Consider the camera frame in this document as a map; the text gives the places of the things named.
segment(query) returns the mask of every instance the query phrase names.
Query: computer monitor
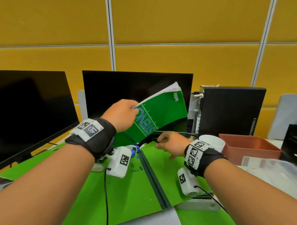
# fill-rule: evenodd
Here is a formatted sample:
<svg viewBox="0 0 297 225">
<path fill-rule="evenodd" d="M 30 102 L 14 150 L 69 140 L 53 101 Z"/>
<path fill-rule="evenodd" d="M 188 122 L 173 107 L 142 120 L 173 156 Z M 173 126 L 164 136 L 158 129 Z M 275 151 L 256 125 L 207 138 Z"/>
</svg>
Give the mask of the computer monitor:
<svg viewBox="0 0 297 225">
<path fill-rule="evenodd" d="M 89 118 L 96 118 L 115 102 L 132 99 L 137 102 L 178 82 L 189 109 L 193 74 L 119 71 L 83 71 L 86 107 Z M 187 118 L 172 122 L 159 131 L 186 132 Z"/>
<path fill-rule="evenodd" d="M 65 72 L 0 71 L 0 168 L 79 124 Z"/>
</svg>

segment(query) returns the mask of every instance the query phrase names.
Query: black cable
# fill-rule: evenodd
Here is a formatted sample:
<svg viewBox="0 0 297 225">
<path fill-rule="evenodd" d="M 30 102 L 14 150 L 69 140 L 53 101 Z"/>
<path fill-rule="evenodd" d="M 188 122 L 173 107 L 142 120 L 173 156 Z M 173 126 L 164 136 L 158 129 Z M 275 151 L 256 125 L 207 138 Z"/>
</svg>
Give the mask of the black cable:
<svg viewBox="0 0 297 225">
<path fill-rule="evenodd" d="M 51 144 L 51 145 L 57 145 L 57 144 L 54 144 L 54 143 L 51 143 L 51 142 L 48 142 L 49 144 Z"/>
<path fill-rule="evenodd" d="M 106 168 L 104 171 L 104 192 L 105 192 L 105 203 L 106 203 L 106 225 L 108 225 L 108 202 L 107 202 L 107 192 L 106 192 L 106 170 L 111 170 L 111 168 Z"/>
<path fill-rule="evenodd" d="M 212 197 L 211 194 L 208 193 L 206 190 L 204 190 L 202 187 L 199 187 L 196 185 L 196 186 L 194 186 L 194 188 L 200 188 L 202 191 L 204 191 L 206 194 L 208 194 L 213 200 L 215 200 L 214 197 Z M 223 210 L 225 210 L 225 208 L 217 200 L 215 200 L 215 201 L 222 207 Z"/>
</svg>

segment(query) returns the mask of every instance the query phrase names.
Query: wrist strap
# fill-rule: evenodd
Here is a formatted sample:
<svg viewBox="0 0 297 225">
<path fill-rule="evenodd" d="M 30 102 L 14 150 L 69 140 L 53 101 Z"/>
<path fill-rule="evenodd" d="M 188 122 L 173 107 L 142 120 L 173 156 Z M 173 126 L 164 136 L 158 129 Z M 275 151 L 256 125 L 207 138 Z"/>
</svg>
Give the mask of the wrist strap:
<svg viewBox="0 0 297 225">
<path fill-rule="evenodd" d="M 83 146 L 97 160 L 113 148 L 116 129 L 105 119 L 86 119 L 70 134 L 72 135 L 65 140 L 66 143 Z"/>
<path fill-rule="evenodd" d="M 197 176 L 204 177 L 204 171 L 216 159 L 227 159 L 222 153 L 216 151 L 212 145 L 195 140 L 185 149 L 184 165 Z"/>
</svg>

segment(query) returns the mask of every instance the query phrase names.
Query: black wrist strap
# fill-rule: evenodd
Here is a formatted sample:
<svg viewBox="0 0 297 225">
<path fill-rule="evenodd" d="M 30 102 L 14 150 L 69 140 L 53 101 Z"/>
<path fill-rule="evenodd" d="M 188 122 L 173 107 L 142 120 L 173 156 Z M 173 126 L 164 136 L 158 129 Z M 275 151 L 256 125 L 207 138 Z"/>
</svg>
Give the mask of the black wrist strap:
<svg viewBox="0 0 297 225">
<path fill-rule="evenodd" d="M 188 145 L 185 149 L 185 155 L 187 155 L 187 150 L 188 150 L 189 146 L 190 145 Z M 213 148 L 208 148 L 203 152 L 197 170 L 188 166 L 186 164 L 186 162 L 184 163 L 184 165 L 189 169 L 189 171 L 194 176 L 196 176 L 196 177 L 200 176 L 200 177 L 204 178 L 204 172 L 205 172 L 206 168 L 209 166 L 209 164 L 211 164 L 213 161 L 215 161 L 217 159 L 227 159 L 227 158 L 222 153 L 218 152 L 217 150 L 215 150 Z"/>
<path fill-rule="evenodd" d="M 97 160 L 112 150 L 116 129 L 105 119 L 96 118 L 95 120 L 99 122 L 103 129 L 93 135 L 88 141 L 85 142 L 79 135 L 72 134 L 65 142 L 67 144 L 83 146 L 94 156 L 95 160 Z"/>
</svg>

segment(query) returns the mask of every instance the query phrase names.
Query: white cup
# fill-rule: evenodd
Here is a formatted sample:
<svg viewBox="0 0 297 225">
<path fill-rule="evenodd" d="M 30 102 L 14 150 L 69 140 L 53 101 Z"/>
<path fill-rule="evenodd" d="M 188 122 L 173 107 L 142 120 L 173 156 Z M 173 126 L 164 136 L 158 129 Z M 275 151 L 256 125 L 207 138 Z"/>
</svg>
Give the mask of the white cup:
<svg viewBox="0 0 297 225">
<path fill-rule="evenodd" d="M 208 134 L 201 135 L 199 137 L 199 140 L 212 145 L 214 149 L 217 150 L 218 152 L 222 152 L 225 146 L 225 142 L 222 139 L 213 135 L 208 135 Z"/>
</svg>

